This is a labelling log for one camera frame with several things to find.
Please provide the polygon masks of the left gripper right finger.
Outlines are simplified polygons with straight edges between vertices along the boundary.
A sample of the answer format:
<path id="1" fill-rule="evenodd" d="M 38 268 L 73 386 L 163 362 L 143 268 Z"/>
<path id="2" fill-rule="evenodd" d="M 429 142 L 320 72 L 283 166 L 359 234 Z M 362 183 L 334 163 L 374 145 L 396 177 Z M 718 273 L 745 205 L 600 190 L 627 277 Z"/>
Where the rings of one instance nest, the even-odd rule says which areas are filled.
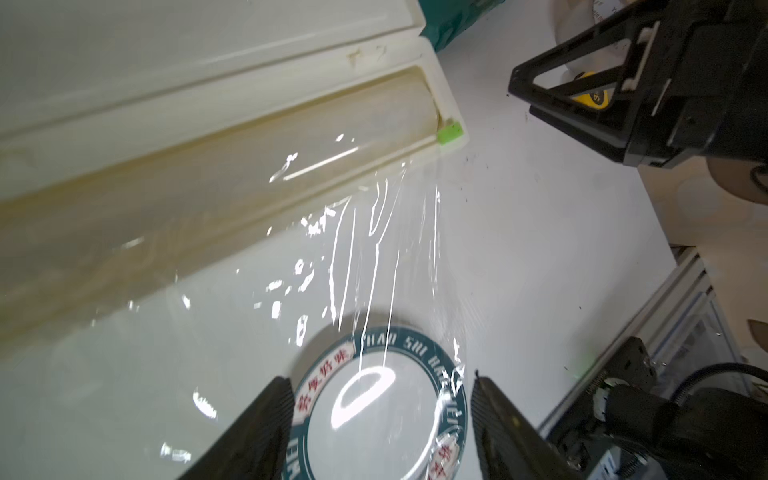
<path id="1" fill-rule="evenodd" d="M 577 479 L 557 451 L 488 377 L 475 375 L 471 419 L 484 479 Z"/>

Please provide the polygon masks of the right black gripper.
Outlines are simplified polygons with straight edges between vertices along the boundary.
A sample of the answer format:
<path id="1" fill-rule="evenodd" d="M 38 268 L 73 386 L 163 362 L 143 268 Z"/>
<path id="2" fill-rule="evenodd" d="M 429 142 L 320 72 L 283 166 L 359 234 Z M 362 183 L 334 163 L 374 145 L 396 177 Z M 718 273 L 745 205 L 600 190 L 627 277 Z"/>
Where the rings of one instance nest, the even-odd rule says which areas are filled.
<path id="1" fill-rule="evenodd" d="M 515 67 L 508 93 L 615 163 L 763 166 L 767 4 L 635 1 Z"/>

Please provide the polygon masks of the white plate green rim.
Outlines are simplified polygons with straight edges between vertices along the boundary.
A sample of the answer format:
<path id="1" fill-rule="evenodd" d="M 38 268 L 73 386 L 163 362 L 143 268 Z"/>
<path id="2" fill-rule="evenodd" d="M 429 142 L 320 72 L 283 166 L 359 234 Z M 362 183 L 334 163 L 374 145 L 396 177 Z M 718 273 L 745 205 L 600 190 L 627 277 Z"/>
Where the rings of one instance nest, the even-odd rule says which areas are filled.
<path id="1" fill-rule="evenodd" d="M 332 343 L 294 390 L 282 478 L 454 478 L 469 424 L 458 349 L 406 326 Z"/>

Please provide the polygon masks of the clear plastic wrap sheet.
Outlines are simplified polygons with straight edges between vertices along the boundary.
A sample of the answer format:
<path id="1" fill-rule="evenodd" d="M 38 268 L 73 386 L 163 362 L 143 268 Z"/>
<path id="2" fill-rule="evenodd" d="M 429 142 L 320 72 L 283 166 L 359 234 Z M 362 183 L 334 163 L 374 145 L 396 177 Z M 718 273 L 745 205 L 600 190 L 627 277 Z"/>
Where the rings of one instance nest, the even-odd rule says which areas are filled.
<path id="1" fill-rule="evenodd" d="M 443 259 L 440 173 L 402 167 L 268 244 L 268 282 L 254 304 L 258 377 L 284 376 L 294 393 L 335 341 L 406 326 L 459 346 L 465 387 L 465 330 Z"/>

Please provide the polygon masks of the green dispenser slide cutter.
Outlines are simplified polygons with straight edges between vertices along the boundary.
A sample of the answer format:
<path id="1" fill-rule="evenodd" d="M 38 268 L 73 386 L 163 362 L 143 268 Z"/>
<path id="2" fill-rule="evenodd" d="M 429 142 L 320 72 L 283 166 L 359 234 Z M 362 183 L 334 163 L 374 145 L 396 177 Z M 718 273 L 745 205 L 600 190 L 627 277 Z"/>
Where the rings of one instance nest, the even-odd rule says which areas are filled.
<path id="1" fill-rule="evenodd" d="M 452 121 L 437 131 L 436 139 L 439 145 L 444 146 L 458 139 L 461 139 L 464 135 L 464 130 L 460 122 Z"/>

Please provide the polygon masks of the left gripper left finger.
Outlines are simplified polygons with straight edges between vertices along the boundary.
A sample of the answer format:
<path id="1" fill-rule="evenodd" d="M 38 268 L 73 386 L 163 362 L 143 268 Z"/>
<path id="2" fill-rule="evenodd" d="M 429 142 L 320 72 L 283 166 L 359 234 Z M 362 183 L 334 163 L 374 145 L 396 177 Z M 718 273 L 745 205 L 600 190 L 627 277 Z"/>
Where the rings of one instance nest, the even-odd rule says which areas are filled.
<path id="1" fill-rule="evenodd" d="M 278 479 L 294 408 L 288 378 L 275 377 L 183 479 Z"/>

